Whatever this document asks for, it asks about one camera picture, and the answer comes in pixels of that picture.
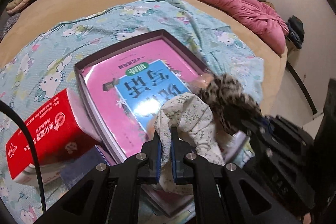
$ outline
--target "open box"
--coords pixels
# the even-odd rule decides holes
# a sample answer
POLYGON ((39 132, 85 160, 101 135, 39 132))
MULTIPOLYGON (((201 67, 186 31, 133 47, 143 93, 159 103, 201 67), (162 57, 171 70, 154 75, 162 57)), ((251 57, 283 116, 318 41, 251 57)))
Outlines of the open box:
POLYGON ((162 104, 189 91, 205 64, 165 30, 129 38, 75 64, 81 98, 117 163, 140 152, 162 104))

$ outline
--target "wall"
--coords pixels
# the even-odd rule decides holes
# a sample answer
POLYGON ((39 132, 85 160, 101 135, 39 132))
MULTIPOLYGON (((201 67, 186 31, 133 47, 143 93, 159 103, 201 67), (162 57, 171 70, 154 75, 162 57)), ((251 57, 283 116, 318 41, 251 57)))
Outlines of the wall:
POLYGON ((336 77, 336 15, 326 0, 267 0, 287 21, 296 15, 304 23, 305 40, 289 57, 318 110, 322 110, 328 81, 336 77))

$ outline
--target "metal screw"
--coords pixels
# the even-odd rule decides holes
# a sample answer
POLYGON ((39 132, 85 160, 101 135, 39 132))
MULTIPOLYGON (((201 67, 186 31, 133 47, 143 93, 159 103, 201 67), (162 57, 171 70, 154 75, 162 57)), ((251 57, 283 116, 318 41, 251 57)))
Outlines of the metal screw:
POLYGON ((144 160, 147 157, 145 153, 137 153, 136 158, 138 160, 144 160))
POLYGON ((106 164, 97 164, 96 169, 98 171, 104 171, 106 169, 106 164))
POLYGON ((235 171, 237 169, 237 165, 229 163, 226 165, 226 169, 228 169, 229 171, 235 171))
POLYGON ((196 159, 197 155, 195 153, 188 153, 187 155, 185 155, 185 157, 189 160, 194 160, 196 159))
POLYGON ((266 149, 266 155, 267 155, 267 157, 272 158, 273 152, 272 152, 272 150, 270 148, 266 149))

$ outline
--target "red and white box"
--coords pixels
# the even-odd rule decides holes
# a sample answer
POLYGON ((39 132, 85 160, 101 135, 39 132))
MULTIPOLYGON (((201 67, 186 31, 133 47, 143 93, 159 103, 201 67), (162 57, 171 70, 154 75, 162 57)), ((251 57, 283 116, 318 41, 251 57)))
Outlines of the red and white box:
MULTIPOLYGON (((44 184, 60 177, 66 161, 79 158, 101 142, 80 98, 70 89, 52 97, 25 124, 36 147, 44 184)), ((38 185, 30 147, 20 129, 7 142, 6 156, 15 182, 38 185)))

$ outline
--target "light blue blanket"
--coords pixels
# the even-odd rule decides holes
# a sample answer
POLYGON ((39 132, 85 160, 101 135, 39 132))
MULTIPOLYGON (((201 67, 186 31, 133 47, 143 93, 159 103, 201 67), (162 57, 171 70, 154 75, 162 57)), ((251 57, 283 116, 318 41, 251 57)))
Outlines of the light blue blanket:
MULTIPOLYGON (((254 56, 230 26, 183 0, 139 0, 57 24, 0 71, 0 99, 25 120, 64 88, 77 92, 75 63, 119 41, 158 29, 171 33, 216 74, 236 76, 245 92, 257 102, 262 100, 263 60, 254 56)), ((41 215, 41 203, 36 188, 14 183, 8 173, 5 144, 16 129, 0 114, 0 197, 18 223, 28 224, 41 215)), ((45 188, 47 207, 66 191, 60 179, 45 188)), ((140 208, 139 221, 148 223, 149 218, 153 220, 151 213, 140 208)))

